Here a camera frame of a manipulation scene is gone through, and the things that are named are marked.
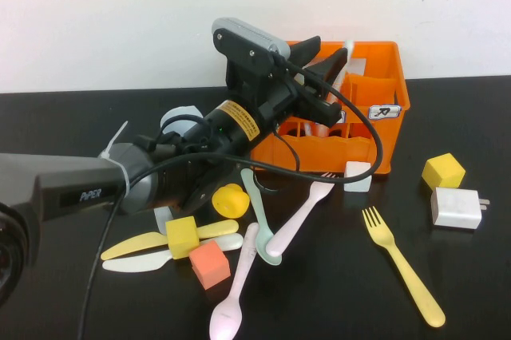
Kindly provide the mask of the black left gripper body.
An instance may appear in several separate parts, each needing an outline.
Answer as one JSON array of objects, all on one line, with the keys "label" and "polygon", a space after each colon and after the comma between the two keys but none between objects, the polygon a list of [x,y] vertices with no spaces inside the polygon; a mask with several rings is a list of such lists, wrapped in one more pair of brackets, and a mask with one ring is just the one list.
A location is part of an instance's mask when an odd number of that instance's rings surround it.
[{"label": "black left gripper body", "polygon": [[342,107],[312,96],[307,91],[307,79],[315,75],[307,68],[304,71],[305,84],[301,85],[291,70],[278,68],[274,77],[262,77],[229,61],[226,69],[229,98],[242,105],[263,127],[281,123],[290,116],[331,127],[340,119]]}]

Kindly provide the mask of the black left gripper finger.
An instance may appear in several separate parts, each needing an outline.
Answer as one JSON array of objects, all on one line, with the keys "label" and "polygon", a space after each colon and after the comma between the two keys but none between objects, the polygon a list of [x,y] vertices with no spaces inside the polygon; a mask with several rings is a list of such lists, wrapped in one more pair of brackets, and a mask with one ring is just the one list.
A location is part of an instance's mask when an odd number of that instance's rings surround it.
[{"label": "black left gripper finger", "polygon": [[[347,63],[347,48],[343,47],[337,49],[332,55],[327,58],[324,58],[321,61],[314,63],[313,65],[309,65],[307,67],[307,71],[314,74],[316,77],[319,77],[330,86],[332,86],[338,77],[340,71]],[[328,91],[323,87],[318,86],[313,81],[307,79],[307,91],[312,95],[319,99],[326,99],[328,95]]]},{"label": "black left gripper finger", "polygon": [[320,36],[314,36],[307,40],[290,45],[291,54],[289,62],[299,67],[308,65],[321,49]]}]

